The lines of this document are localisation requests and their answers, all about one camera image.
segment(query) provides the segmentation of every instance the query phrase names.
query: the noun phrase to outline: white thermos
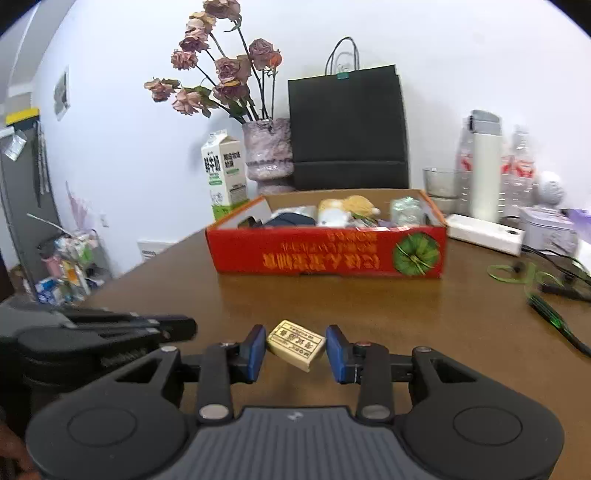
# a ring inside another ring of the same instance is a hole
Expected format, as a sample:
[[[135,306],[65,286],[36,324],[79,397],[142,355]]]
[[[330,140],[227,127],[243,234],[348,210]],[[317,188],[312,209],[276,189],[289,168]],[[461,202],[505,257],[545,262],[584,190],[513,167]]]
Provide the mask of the white thermos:
[[[468,127],[473,133],[470,216],[497,223],[503,147],[501,119],[483,110],[473,110]]]

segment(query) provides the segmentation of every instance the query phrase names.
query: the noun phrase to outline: human hand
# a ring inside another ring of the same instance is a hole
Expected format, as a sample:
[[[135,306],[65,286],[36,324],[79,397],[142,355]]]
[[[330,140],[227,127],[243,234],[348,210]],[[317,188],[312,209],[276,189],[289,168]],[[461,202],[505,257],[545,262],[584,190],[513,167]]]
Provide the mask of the human hand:
[[[23,473],[17,477],[17,480],[41,480],[23,441],[2,422],[0,422],[0,458],[18,462]]]

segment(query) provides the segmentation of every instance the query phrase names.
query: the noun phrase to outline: flower vase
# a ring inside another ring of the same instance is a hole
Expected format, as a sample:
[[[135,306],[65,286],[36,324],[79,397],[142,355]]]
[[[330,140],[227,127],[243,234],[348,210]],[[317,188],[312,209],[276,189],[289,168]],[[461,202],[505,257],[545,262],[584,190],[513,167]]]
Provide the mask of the flower vase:
[[[291,127],[288,118],[257,120],[242,125],[247,176],[259,194],[293,192]]]

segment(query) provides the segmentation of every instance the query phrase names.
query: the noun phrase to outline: green pumpkin image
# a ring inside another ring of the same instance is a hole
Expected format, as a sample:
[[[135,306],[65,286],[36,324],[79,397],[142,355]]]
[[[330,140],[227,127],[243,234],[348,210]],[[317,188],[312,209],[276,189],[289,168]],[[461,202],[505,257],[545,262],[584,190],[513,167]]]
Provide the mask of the green pumpkin image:
[[[411,233],[392,250],[394,268],[410,277],[426,275],[439,262],[439,244],[426,233]]]

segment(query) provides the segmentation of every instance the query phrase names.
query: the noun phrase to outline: gray door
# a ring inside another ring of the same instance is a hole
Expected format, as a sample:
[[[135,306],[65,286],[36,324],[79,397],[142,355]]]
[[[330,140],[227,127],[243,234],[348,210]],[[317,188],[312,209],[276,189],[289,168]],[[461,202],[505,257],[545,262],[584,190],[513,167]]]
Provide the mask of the gray door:
[[[0,139],[0,193],[14,247],[22,269],[33,286],[49,276],[37,247],[59,231],[51,225],[29,218],[27,214],[32,213],[57,225],[60,225],[60,219],[51,189],[48,193],[36,193],[41,186],[35,180],[35,176],[38,178],[37,158],[33,154],[35,128],[30,120],[15,124],[15,130],[19,128],[27,137],[27,143],[16,161],[1,153],[12,137]]]

